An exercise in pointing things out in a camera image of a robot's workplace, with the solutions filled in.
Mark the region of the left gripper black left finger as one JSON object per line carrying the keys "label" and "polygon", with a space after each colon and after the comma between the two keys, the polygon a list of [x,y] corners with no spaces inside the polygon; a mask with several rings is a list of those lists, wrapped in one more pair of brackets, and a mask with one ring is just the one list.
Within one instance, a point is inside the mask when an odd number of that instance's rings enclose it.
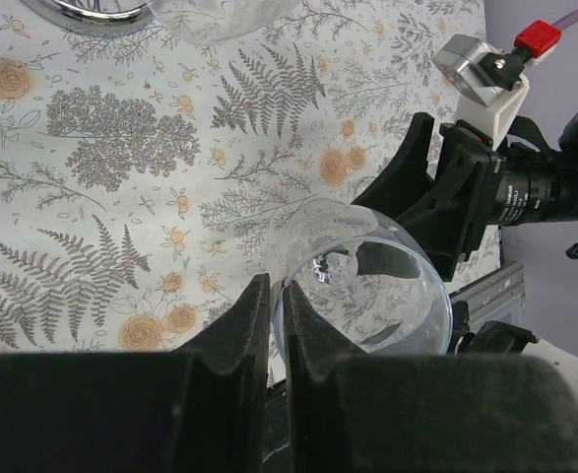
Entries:
{"label": "left gripper black left finger", "polygon": [[0,472],[258,472],[270,279],[170,352],[0,355]]}

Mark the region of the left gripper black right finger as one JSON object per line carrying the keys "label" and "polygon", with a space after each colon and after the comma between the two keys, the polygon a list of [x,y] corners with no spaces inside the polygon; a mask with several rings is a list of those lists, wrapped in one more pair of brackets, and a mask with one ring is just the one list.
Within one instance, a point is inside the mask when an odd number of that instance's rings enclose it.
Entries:
{"label": "left gripper black right finger", "polygon": [[578,472],[578,404],[519,355],[375,356],[284,292],[296,472]]}

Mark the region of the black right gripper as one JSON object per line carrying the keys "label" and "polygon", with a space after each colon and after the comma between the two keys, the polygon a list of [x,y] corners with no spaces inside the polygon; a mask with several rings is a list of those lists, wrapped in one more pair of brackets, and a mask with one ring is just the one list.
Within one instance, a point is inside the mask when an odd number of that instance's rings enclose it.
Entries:
{"label": "black right gripper", "polygon": [[488,227],[578,221],[578,170],[561,153],[519,142],[493,149],[471,125],[443,123],[430,175],[433,125],[415,113],[394,157],[352,204],[400,224],[443,280],[480,248]]}

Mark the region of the clear wine glass back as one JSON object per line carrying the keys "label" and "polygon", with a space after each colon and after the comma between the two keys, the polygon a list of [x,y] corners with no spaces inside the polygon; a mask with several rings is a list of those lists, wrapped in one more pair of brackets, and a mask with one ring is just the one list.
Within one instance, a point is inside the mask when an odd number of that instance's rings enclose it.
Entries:
{"label": "clear wine glass back", "polygon": [[389,217],[331,199],[300,206],[268,270],[272,333],[284,359],[284,289],[296,282],[317,315],[367,353],[443,355],[453,314],[441,277],[414,238]]}

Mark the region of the clear wine glass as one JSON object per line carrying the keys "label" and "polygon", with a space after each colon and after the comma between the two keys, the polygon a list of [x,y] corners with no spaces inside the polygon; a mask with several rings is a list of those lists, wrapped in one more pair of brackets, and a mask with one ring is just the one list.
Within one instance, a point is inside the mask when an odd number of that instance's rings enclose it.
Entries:
{"label": "clear wine glass", "polygon": [[272,333],[284,359],[284,289],[296,282],[317,315],[367,353],[443,355],[453,314],[441,277],[414,238],[389,217],[331,199],[300,206],[268,270]]}
{"label": "clear wine glass", "polygon": [[148,1],[154,17],[178,39],[206,46],[264,29],[288,15],[293,0],[159,0]]}

